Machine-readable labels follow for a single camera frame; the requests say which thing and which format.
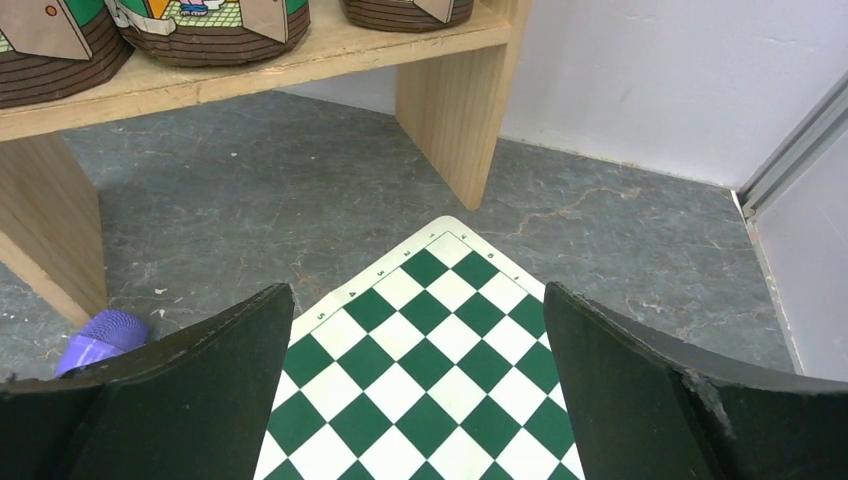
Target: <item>green square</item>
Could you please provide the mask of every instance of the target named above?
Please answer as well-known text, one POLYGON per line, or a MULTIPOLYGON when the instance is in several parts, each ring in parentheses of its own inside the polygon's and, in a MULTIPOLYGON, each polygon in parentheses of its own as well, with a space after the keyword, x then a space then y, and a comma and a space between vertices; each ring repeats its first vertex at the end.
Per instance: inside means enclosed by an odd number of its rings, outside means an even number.
POLYGON ((571 470, 566 468, 565 465, 558 463, 557 468, 554 469, 554 472, 548 477, 548 480, 578 480, 577 475, 573 474, 571 470))
POLYGON ((336 415, 330 426, 350 451, 360 457, 391 428, 392 422, 363 394, 336 415))
POLYGON ((462 428, 492 458, 498 458, 515 434, 521 430, 521 425, 494 400, 486 397, 462 422, 462 428))
POLYGON ((421 397, 396 425, 425 458, 432 455, 457 427, 429 395, 421 397))
POLYGON ((480 480, 512 480, 512 477, 506 473, 503 467, 497 463, 493 463, 488 470, 483 472, 483 476, 480 477, 480 480))
POLYGON ((453 271, 477 290, 498 273, 498 269, 477 252, 466 255, 454 265, 453 271))
POLYGON ((545 334, 545 313, 542 310, 542 302, 533 295, 524 297, 515 308, 509 312, 510 318, 524 327, 536 338, 545 334))
POLYGON ((273 472, 265 477, 265 480, 301 480, 302 478, 291 461, 286 459, 285 462, 281 463, 279 467, 275 468, 273 472))
POLYGON ((380 378, 393 363, 392 357, 370 336, 363 338, 339 358, 339 365, 363 390, 380 378))
POLYGON ((439 472, 430 465, 430 462, 424 462, 424 465, 421 465, 421 468, 409 480, 444 480, 444 477, 439 475, 439 472))
POLYGON ((339 480, 373 480, 373 478, 364 465, 356 462, 339 477, 339 480))
POLYGON ((450 310, 426 290, 407 302, 400 313, 424 335, 432 332, 450 316, 450 310))
POLYGON ((315 337, 307 335, 289 347, 286 352, 285 371, 298 387, 302 387, 333 363, 333 357, 324 350, 315 337))
POLYGON ((486 297, 475 293, 456 310, 456 316, 483 337, 503 320, 504 313, 486 297))
POLYGON ((512 365, 486 342, 474 346, 457 365, 487 393, 491 392, 512 368, 512 365))
POLYGON ((373 288, 345 305, 345 310, 366 332, 379 327, 395 313, 394 307, 373 288))
POLYGON ((556 458, 562 458, 574 444, 568 414, 550 398, 536 409, 524 429, 545 446, 556 458))
POLYGON ((401 357, 398 364, 424 390, 429 390, 453 367, 453 362, 426 338, 401 357))
POLYGON ((425 288, 448 271, 448 267, 427 250, 416 253, 400 268, 425 288))
POLYGON ((551 393, 559 383, 554 356, 539 342, 533 344, 524 357, 515 364, 521 373, 539 386, 545 393, 551 393))
POLYGON ((318 410, 298 391, 271 412, 268 432, 280 448, 291 455, 326 423, 318 410))

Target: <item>gray floor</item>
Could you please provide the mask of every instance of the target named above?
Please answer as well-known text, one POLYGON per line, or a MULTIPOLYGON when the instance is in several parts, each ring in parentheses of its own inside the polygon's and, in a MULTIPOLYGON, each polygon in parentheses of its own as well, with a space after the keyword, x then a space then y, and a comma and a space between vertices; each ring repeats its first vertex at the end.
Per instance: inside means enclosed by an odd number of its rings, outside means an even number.
MULTIPOLYGON (((155 336, 271 282, 300 309, 440 215, 542 281, 791 371, 727 191, 503 141, 467 212, 393 118, 273 92, 67 132, 100 191, 112 307, 155 336)), ((69 325, 0 270, 0 375, 48 378, 69 325)))

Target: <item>brown striped base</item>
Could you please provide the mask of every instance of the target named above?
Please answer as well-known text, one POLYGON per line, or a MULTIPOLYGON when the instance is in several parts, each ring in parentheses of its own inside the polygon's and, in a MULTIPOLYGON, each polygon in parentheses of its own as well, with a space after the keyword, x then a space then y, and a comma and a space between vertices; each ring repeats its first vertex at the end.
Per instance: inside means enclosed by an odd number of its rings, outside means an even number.
POLYGON ((132 55, 105 6, 80 30, 90 60, 0 53, 0 108, 58 100, 106 83, 132 55))
POLYGON ((289 52, 306 35, 309 4, 288 17, 289 41, 280 43, 242 27, 181 27, 167 37, 123 28, 131 44, 177 67, 242 65, 278 57, 289 52))
POLYGON ((456 0, 448 23, 442 23, 410 1, 342 0, 354 25, 386 32, 429 32, 459 25, 471 18, 474 0, 456 0))

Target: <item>purple plastic toy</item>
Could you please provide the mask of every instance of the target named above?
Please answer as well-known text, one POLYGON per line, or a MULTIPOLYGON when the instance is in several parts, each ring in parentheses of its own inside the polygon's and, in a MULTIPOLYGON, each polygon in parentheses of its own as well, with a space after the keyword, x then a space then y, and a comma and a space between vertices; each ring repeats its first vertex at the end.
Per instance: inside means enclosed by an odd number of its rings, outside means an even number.
POLYGON ((129 313, 104 310, 68 340, 56 377, 68 370, 115 357, 144 345, 147 326, 129 313))

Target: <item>wooden leg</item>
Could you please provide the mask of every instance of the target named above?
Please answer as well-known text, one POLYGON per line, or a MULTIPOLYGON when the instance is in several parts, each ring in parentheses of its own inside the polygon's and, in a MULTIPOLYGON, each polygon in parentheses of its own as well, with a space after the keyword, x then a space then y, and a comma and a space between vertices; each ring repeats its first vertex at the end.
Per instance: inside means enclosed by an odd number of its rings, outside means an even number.
POLYGON ((0 142, 0 262, 78 327, 107 306, 97 190, 58 134, 0 142))
POLYGON ((518 61, 529 0, 484 0, 506 16, 506 45, 398 66, 401 126, 469 209, 480 207, 518 61))

